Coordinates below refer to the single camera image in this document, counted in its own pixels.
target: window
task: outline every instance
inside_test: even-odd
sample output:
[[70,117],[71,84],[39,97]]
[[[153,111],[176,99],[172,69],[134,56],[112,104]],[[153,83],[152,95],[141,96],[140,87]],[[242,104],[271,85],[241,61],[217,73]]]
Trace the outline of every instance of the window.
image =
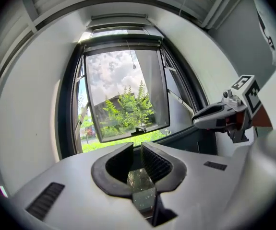
[[94,30],[91,37],[117,35],[117,34],[146,34],[142,27],[111,27]]
[[169,126],[159,50],[119,50],[85,57],[93,121],[100,141]]
[[84,46],[73,101],[78,151],[129,141],[136,147],[192,125],[189,93],[158,38],[114,34],[90,38]]

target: window handle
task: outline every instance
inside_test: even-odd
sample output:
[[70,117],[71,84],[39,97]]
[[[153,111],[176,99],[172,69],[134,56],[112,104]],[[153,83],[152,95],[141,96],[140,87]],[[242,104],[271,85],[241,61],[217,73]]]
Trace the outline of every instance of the window handle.
[[146,128],[136,127],[136,131],[132,133],[132,136],[138,136],[146,132]]

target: cable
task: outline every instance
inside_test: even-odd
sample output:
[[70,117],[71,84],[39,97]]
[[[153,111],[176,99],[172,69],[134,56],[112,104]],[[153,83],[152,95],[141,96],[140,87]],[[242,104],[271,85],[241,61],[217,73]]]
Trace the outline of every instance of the cable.
[[[127,42],[127,46],[128,46],[128,49],[129,49],[130,56],[132,57],[132,52],[131,52],[131,50],[130,50],[130,48],[129,48],[128,42]],[[133,69],[135,70],[137,67],[136,67],[136,65],[134,64],[133,58],[132,58],[132,63],[133,63]]]
[[181,11],[182,11],[182,7],[185,5],[185,2],[186,2],[186,0],[184,0],[184,2],[182,3],[182,5],[181,5],[181,7],[180,7],[180,12],[179,12],[179,16],[180,16],[180,14],[181,14]]

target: window hinge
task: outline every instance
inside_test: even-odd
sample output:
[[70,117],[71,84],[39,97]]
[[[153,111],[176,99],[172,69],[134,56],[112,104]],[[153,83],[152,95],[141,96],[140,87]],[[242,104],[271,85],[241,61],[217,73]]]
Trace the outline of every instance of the window hinge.
[[79,82],[79,81],[80,81],[81,79],[83,79],[83,78],[84,78],[84,75],[78,77],[78,78],[76,79],[76,82]]
[[162,50],[162,56],[163,56],[163,67],[170,70],[170,71],[174,71],[177,73],[176,69],[169,67],[167,64],[167,60],[166,60],[166,52],[165,50]]
[[84,109],[83,109],[82,112],[81,112],[81,116],[80,116],[80,118],[79,118],[78,124],[76,125],[76,128],[75,128],[75,138],[76,138],[76,139],[78,138],[79,131],[80,131],[80,127],[81,127],[81,124],[82,124],[83,121],[84,121],[84,116],[85,116],[86,113],[87,113],[87,110],[88,110],[89,105],[90,105],[89,102],[85,105]]
[[132,136],[138,136],[146,132],[146,128],[136,127],[136,131],[131,133]]
[[189,112],[194,114],[193,109],[189,107],[188,104],[186,104],[180,97],[178,97],[175,93],[173,93],[171,90],[168,89],[168,93],[173,96],[180,104],[182,104]]

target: open window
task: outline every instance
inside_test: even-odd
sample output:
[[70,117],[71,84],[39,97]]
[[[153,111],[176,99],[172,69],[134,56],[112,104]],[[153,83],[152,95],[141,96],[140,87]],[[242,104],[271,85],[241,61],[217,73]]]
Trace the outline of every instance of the open window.
[[[124,26],[113,29],[116,28],[129,30]],[[130,141],[136,149],[141,142],[152,141],[177,149],[216,154],[215,135],[192,127],[193,113],[206,103],[203,89],[173,44],[162,34],[153,33],[156,28],[148,29],[143,28],[146,34],[120,31],[90,37],[98,30],[94,29],[87,40],[75,47],[62,81],[61,93],[67,95],[61,94],[59,101],[58,129],[63,157]],[[127,115],[126,124],[120,122],[122,115],[116,118],[122,97],[126,104],[135,102],[125,105],[127,114],[121,113]],[[144,103],[139,105],[137,99]],[[104,109],[107,109],[106,102],[110,105],[108,110]]]
[[100,142],[169,127],[166,76],[160,38],[113,36],[84,48],[86,92]]

